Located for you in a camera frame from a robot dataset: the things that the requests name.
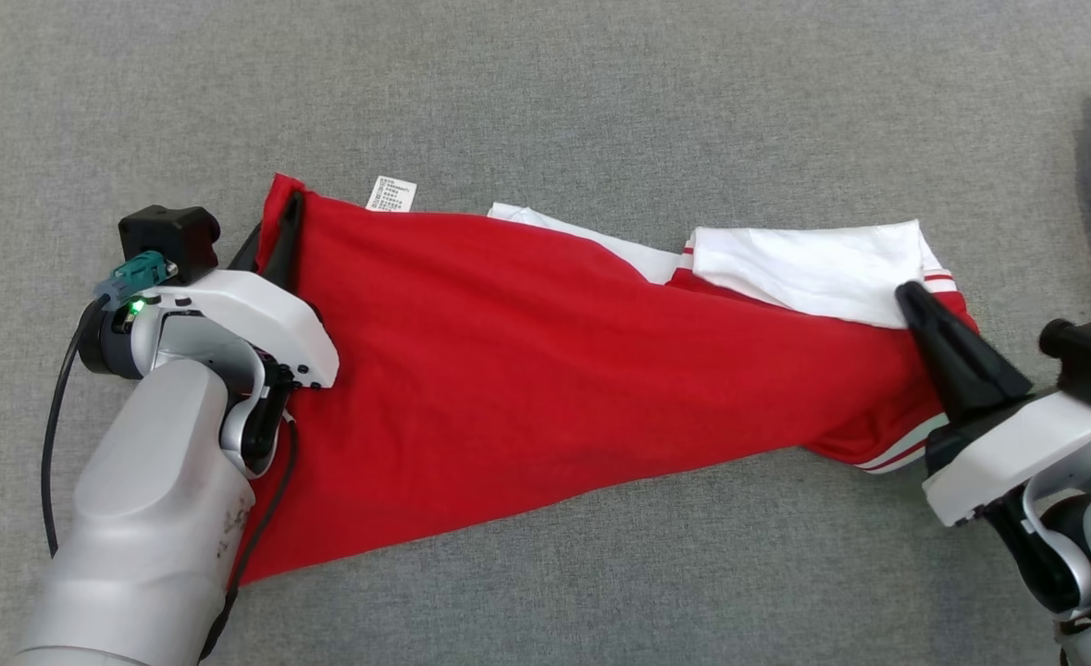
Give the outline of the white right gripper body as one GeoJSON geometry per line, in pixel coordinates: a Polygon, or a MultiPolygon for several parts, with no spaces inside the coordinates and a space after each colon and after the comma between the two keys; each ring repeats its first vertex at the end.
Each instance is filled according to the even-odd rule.
{"type": "Polygon", "coordinates": [[[954,526],[1090,441],[1091,406],[1050,393],[990,427],[931,475],[923,484],[927,503],[943,525],[954,526]]]}

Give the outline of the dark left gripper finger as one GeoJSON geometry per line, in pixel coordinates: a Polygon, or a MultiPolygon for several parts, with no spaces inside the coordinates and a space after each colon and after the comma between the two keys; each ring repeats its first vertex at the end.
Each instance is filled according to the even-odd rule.
{"type": "Polygon", "coordinates": [[[262,225],[257,223],[254,225],[252,231],[245,237],[244,243],[237,249],[233,254],[232,260],[228,262],[228,270],[235,271],[249,271],[249,273],[257,273],[257,248],[260,248],[260,231],[262,225]]]}
{"type": "Polygon", "coordinates": [[[295,267],[301,230],[303,230],[305,198],[301,191],[293,191],[276,221],[276,241],[273,252],[263,266],[263,278],[283,290],[295,290],[295,267]]]}

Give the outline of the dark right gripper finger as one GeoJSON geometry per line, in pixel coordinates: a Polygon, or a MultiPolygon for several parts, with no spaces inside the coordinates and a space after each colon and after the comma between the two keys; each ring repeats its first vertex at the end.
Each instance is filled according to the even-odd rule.
{"type": "Polygon", "coordinates": [[[1031,380],[923,283],[900,284],[895,299],[950,423],[972,423],[1031,396],[1031,380]]]}

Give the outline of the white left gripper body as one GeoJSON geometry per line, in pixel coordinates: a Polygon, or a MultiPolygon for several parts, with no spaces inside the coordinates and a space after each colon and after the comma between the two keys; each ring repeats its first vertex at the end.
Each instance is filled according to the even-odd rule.
{"type": "Polygon", "coordinates": [[[185,286],[143,292],[164,311],[205,316],[219,328],[287,365],[304,386],[333,386],[341,359],[314,309],[252,271],[215,269],[185,286]]]}

